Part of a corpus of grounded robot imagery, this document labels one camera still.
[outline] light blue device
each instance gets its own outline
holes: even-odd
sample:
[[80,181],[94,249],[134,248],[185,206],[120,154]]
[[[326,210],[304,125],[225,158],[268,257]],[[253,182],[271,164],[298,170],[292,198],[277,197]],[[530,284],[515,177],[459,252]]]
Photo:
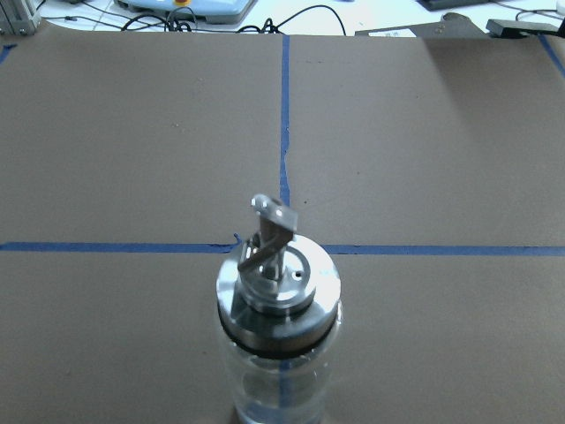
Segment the light blue device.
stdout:
[[[178,7],[190,7],[197,19],[204,19],[209,24],[234,24],[247,13],[255,0],[114,0],[119,6],[132,11],[149,10],[157,14],[173,11]],[[192,14],[187,10],[178,15],[188,18]]]

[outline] silver cap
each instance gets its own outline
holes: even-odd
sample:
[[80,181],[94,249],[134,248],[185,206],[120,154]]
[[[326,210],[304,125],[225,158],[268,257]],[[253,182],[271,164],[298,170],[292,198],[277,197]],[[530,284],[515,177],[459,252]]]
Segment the silver cap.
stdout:
[[258,194],[260,231],[234,249],[216,282],[228,335],[260,356],[284,358],[316,345],[337,314],[341,282],[329,255],[294,234],[297,214]]

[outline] white label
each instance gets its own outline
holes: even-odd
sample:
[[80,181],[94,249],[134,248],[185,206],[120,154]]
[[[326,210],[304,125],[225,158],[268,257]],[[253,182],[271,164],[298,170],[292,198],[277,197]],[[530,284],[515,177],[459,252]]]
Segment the white label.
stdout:
[[408,28],[404,29],[389,29],[387,31],[373,31],[369,33],[370,37],[412,37],[416,35]]

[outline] transparent bottle body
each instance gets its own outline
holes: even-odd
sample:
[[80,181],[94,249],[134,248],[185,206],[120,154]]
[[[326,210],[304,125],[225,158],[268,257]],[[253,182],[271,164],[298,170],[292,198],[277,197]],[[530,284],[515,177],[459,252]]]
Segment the transparent bottle body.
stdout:
[[342,325],[341,304],[332,329],[310,351],[271,360],[233,342],[218,320],[222,359],[242,424],[317,424],[331,375],[332,349]]

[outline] clear glass dispenser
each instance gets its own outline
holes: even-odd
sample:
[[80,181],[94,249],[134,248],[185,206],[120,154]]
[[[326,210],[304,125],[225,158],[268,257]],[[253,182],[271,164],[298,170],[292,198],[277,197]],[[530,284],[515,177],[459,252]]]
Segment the clear glass dispenser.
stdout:
[[218,334],[244,424],[320,422],[341,281],[329,255],[295,234],[297,213],[257,194],[260,230],[224,261],[216,282]]

